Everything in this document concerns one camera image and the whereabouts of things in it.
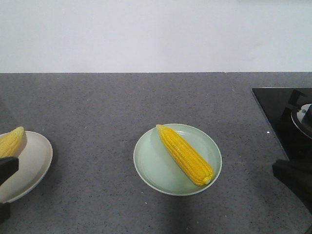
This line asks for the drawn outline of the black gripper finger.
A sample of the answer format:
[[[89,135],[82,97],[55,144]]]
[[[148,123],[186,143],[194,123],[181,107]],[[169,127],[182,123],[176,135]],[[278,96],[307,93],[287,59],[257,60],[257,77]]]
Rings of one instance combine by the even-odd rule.
[[[286,185],[312,212],[312,160],[277,160],[273,165],[273,175]]]
[[[5,222],[10,218],[10,203],[0,204],[0,223]]]
[[[0,184],[19,170],[19,159],[17,157],[4,157],[0,159]]]

